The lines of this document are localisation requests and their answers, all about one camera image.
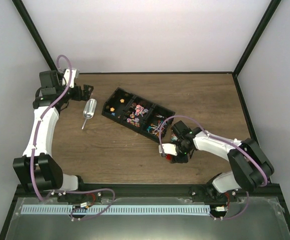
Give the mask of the clear plastic jar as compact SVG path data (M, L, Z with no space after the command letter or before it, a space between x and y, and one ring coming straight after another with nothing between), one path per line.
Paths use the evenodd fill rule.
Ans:
M171 133L170 139L171 139L171 142L172 143L175 143L175 142L178 142L179 141L178 137L173 132Z

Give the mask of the silver metal scoop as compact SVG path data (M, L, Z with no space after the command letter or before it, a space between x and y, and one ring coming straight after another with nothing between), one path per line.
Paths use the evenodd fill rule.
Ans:
M83 111L83 117L85 120L82 125L82 129L84 129L87 120L91 119L94 116L96 106L97 106L97 100L94 98L91 98L86 102L86 105Z

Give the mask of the black candy tray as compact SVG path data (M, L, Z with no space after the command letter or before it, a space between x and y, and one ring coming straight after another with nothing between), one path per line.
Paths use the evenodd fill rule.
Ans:
M117 88L104 103L102 115L159 143L159 138L164 138L173 119L167 121L161 130L160 125L166 118L174 116L175 112L139 95Z

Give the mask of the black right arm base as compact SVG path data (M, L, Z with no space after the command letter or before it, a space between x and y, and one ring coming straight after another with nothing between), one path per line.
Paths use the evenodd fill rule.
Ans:
M229 192L219 193L212 185L194 184L189 188L188 195L194 202L224 203L237 201L237 197Z

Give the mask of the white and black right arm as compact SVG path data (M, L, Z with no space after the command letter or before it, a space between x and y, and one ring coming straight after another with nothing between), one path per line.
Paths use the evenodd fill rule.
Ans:
M201 127L190 129L178 121L172 128L176 139L160 143L159 153L170 156L173 163L186 163L195 151L211 153L229 162L231 170L219 173L210 179L205 187L208 198L221 200L230 190L253 192L269 183L274 168L258 143L246 140L228 139L214 135Z

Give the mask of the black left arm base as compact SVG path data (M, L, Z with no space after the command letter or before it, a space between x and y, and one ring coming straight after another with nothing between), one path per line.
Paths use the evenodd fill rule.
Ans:
M61 195L57 196L58 202L68 204L80 204L84 202L98 203L102 198L102 191L78 193L78 190L70 192L61 192Z

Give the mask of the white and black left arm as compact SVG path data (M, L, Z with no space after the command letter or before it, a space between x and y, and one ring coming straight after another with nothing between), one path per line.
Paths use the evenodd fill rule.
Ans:
M63 173L52 157L54 130L60 113L68 107L69 101L88 101L93 86L79 86L75 79L77 69L43 71L39 74L41 87L33 101L34 124L23 155L15 158L13 169L26 192L69 191L76 202L87 196L85 187L79 185L79 177Z

